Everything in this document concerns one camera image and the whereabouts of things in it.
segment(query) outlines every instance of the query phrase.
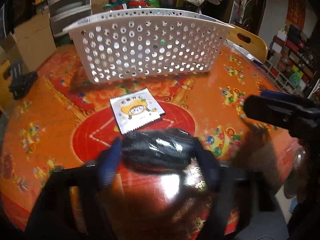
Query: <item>white plastic basket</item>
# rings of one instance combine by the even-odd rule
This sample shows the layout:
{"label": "white plastic basket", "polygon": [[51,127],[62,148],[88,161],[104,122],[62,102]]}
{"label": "white plastic basket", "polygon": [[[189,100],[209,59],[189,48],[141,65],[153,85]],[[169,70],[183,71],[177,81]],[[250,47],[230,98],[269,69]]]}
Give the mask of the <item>white plastic basket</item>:
{"label": "white plastic basket", "polygon": [[197,13],[142,8],[100,13],[64,29],[92,83],[209,71],[232,26]]}

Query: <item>orange tablecloth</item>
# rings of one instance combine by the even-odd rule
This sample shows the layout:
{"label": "orange tablecloth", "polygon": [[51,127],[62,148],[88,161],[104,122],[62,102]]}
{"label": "orange tablecloth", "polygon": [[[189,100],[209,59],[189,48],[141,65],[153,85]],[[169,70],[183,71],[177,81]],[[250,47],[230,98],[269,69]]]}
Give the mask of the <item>orange tablecloth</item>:
{"label": "orange tablecloth", "polygon": [[[242,121],[244,118],[269,131],[272,141],[268,144],[274,149],[273,159],[267,162],[274,162],[273,177],[284,180],[289,173],[298,147],[296,140],[286,130],[248,120],[242,107],[248,95],[275,88],[256,66],[229,47],[222,48],[210,73],[94,85],[87,80],[74,46],[64,46],[40,69],[39,79],[18,102],[5,134],[0,158],[0,191],[4,210],[14,224],[25,228],[36,198],[55,166],[80,166],[96,158],[120,135],[109,99],[145,87],[159,101],[166,115],[142,129],[182,128],[199,137],[203,146],[217,158],[230,160],[250,135]],[[203,190],[205,183],[199,170],[191,166],[188,172],[191,179],[187,184]],[[155,214],[172,208],[179,199],[181,178],[170,176],[142,176],[120,167],[113,195],[109,195],[108,201],[112,204],[107,207],[116,233],[121,235],[119,224],[127,221],[123,220],[127,217],[135,230],[147,238],[148,233],[141,225]],[[181,232],[186,238],[195,237],[205,221],[208,203],[207,199],[187,205],[187,210],[191,206],[198,205],[198,208],[191,226],[179,228],[179,239]],[[181,210],[173,213],[173,221],[178,221],[181,213]],[[156,229],[149,229],[153,234],[155,230],[163,231],[159,223],[155,224]]]}

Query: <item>table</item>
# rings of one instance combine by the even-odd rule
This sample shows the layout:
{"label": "table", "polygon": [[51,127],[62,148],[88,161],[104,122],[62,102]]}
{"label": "table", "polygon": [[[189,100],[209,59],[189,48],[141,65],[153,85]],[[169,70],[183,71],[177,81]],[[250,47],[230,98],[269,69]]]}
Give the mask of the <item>table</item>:
{"label": "table", "polygon": [[[10,117],[0,156],[4,211],[22,230],[57,165],[81,166],[120,135],[109,99],[145,87],[166,115],[142,129],[184,129],[217,158],[263,171],[274,187],[288,175],[299,147],[286,130],[245,117],[242,106],[248,95],[276,89],[257,66],[227,45],[209,73],[96,85],[87,80],[75,47],[68,45],[58,48],[38,74]],[[254,133],[255,127],[268,132]],[[170,232],[170,238],[194,239],[208,214],[210,198],[196,161],[186,172],[182,182],[177,174],[147,176],[121,166],[111,190],[100,195],[116,234],[162,239]],[[182,183],[204,194],[186,193]],[[73,209],[78,228],[85,230],[76,191],[70,189]],[[185,213],[191,219],[186,220]],[[233,210],[227,231],[232,232],[237,215]]]}

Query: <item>wooden chair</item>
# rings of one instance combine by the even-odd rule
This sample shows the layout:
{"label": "wooden chair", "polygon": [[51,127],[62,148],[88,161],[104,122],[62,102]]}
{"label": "wooden chair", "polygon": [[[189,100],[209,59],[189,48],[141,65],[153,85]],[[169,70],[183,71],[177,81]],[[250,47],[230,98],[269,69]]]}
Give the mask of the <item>wooden chair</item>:
{"label": "wooden chair", "polygon": [[241,46],[264,63],[267,59],[268,48],[263,39],[238,26],[232,25],[227,39]]}

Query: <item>red circle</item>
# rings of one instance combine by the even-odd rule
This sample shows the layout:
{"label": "red circle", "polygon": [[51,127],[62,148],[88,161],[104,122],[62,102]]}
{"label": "red circle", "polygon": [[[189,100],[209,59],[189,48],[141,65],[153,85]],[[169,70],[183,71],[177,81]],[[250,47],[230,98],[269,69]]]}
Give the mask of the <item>red circle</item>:
{"label": "red circle", "polygon": [[[138,130],[163,130],[180,128],[192,136],[196,126],[191,115],[183,108],[159,102],[165,111],[161,119],[151,122]],[[83,162],[96,159],[102,150],[108,149],[115,137],[121,136],[111,107],[103,109],[84,120],[73,135],[73,150]]]}

